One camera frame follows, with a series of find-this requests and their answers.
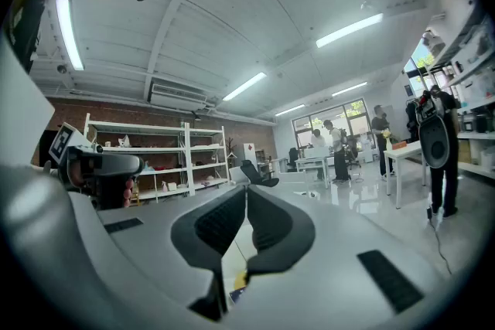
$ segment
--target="floor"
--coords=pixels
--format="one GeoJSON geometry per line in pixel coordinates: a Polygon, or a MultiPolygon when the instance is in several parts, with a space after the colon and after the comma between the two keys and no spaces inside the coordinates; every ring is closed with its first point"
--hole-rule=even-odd
{"type": "MultiPolygon", "coordinates": [[[[350,171],[353,179],[351,182],[331,183],[328,189],[325,189],[323,182],[314,182],[310,191],[317,192],[316,199],[321,202],[341,206],[368,217],[420,253],[442,275],[449,277],[446,262],[438,252],[433,228],[426,217],[429,186],[422,186],[422,167],[411,161],[403,161],[402,166],[404,176],[401,209],[395,209],[395,181],[392,180],[392,194],[387,196],[386,182],[380,179],[378,162],[353,168],[350,171]]],[[[329,170],[329,177],[335,177],[332,168],[329,170]]],[[[470,172],[459,171],[456,200],[459,212],[451,219],[443,220],[441,213],[433,218],[432,223],[441,241],[441,251],[453,273],[463,269],[473,259],[476,250],[488,235],[495,214],[494,197],[493,182],[470,172]]],[[[251,232],[252,227],[246,219],[222,260],[227,296],[234,289],[236,276],[245,270],[246,260],[256,254],[251,232]]]]}

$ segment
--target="black pants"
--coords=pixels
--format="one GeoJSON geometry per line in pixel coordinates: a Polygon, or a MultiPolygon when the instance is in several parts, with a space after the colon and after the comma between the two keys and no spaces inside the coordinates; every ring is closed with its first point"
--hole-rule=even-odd
{"type": "Polygon", "coordinates": [[[334,153],[333,164],[335,166],[336,178],[339,180],[347,180],[349,178],[349,173],[347,173],[346,152],[343,149],[334,153]]]}
{"type": "Polygon", "coordinates": [[[446,194],[443,198],[443,210],[445,212],[452,212],[456,206],[458,159],[459,146],[452,145],[450,148],[450,157],[446,164],[441,168],[430,168],[430,174],[432,175],[432,207],[435,211],[442,206],[443,172],[445,172],[445,178],[447,179],[447,186],[445,187],[446,194]]]}
{"type": "MultiPolygon", "coordinates": [[[[387,167],[385,166],[385,150],[387,150],[387,144],[378,145],[378,151],[380,152],[380,174],[382,176],[387,173],[387,167]]],[[[392,158],[388,159],[388,163],[390,165],[390,172],[392,172],[394,170],[394,167],[392,166],[392,158]]]]}

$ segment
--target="white shirt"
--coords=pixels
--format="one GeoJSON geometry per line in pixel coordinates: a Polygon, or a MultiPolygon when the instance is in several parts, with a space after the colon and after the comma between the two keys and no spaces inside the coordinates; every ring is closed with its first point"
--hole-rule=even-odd
{"type": "Polygon", "coordinates": [[[338,128],[334,128],[332,132],[330,132],[330,134],[332,135],[332,139],[333,139],[333,150],[334,151],[342,150],[342,143],[340,142],[342,136],[340,130],[338,128]]]}
{"type": "Polygon", "coordinates": [[[319,137],[311,135],[311,144],[314,148],[324,148],[326,146],[325,138],[322,135],[319,137]]]}

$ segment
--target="metal shelving unit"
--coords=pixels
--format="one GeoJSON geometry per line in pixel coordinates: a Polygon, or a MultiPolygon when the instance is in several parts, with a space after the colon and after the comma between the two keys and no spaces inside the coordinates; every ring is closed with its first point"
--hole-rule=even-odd
{"type": "Polygon", "coordinates": [[[225,147],[225,131],[224,127],[221,130],[209,130],[209,129],[198,129],[189,128],[189,123],[183,123],[180,128],[177,127],[162,127],[158,125],[141,125],[141,124],[123,124],[123,123],[112,123],[106,121],[94,121],[90,119],[90,114],[86,114],[86,123],[84,125],[84,137],[87,138],[87,134],[93,127],[95,130],[94,139],[96,140],[98,132],[100,133],[110,133],[110,134],[140,134],[140,135],[158,135],[158,136],[176,136],[178,138],[179,145],[183,147],[178,148],[107,148],[103,147],[104,151],[122,154],[165,154],[165,153],[179,153],[184,156],[186,160],[185,168],[176,169],[164,169],[162,171],[143,171],[140,176],[153,176],[155,180],[155,189],[145,190],[139,192],[139,199],[155,199],[158,202],[158,198],[165,196],[174,196],[179,194],[187,194],[194,196],[196,190],[205,189],[206,187],[211,187],[212,185],[220,185],[222,183],[228,183],[230,181],[230,176],[227,167],[227,161],[218,162],[213,164],[205,165],[193,165],[191,160],[191,152],[200,151],[219,151],[224,152],[224,157],[227,158],[227,149],[225,147]],[[198,145],[191,146],[191,138],[195,137],[209,137],[221,134],[222,142],[219,145],[198,145]],[[217,167],[224,167],[227,178],[223,178],[217,171],[217,167]],[[217,177],[213,180],[205,180],[202,182],[189,182],[193,181],[193,171],[205,168],[215,168],[215,173],[217,177]],[[163,192],[158,189],[156,185],[156,175],[185,172],[187,174],[187,187],[177,189],[174,191],[163,192]]]}

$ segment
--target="brick wall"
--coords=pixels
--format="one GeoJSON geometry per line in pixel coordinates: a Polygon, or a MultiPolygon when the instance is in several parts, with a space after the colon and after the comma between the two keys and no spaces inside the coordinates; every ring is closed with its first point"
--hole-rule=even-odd
{"type": "MultiPolygon", "coordinates": [[[[90,113],[91,120],[110,121],[116,123],[160,125],[165,127],[179,127],[181,121],[189,122],[193,128],[194,118],[188,114],[174,114],[160,111],[157,109],[148,109],[139,106],[126,106],[120,104],[109,104],[103,102],[90,102],[85,100],[61,100],[50,99],[51,104],[55,107],[55,113],[50,120],[46,129],[58,131],[59,125],[67,122],[77,128],[81,133],[84,132],[84,122],[86,113],[90,113]]],[[[223,120],[219,118],[201,117],[202,121],[196,121],[195,128],[204,129],[221,129],[225,128],[225,138],[233,138],[234,145],[243,143],[254,143],[257,150],[264,149],[265,154],[277,158],[275,150],[275,140],[271,127],[263,125],[241,123],[236,121],[223,120]]],[[[110,141],[112,146],[118,145],[118,138],[123,138],[119,134],[98,134],[98,143],[104,145],[110,141]]],[[[135,146],[159,146],[159,147],[176,147],[177,141],[174,137],[158,137],[148,135],[129,135],[131,145],[135,146]]],[[[210,139],[203,141],[204,138],[192,138],[193,145],[209,144],[210,139]]],[[[143,160],[148,161],[151,166],[162,165],[166,168],[173,168],[179,163],[178,155],[143,155],[143,160]]],[[[193,163],[201,161],[203,163],[211,162],[207,153],[193,153],[193,163]]],[[[36,152],[32,158],[32,163],[38,165],[39,153],[36,152]]],[[[195,179],[204,179],[208,175],[213,175],[213,169],[204,169],[194,172],[195,179]]],[[[162,180],[167,182],[180,183],[179,174],[157,175],[157,183],[161,185],[162,180]]],[[[141,189],[152,188],[147,185],[140,185],[141,189]]]]}

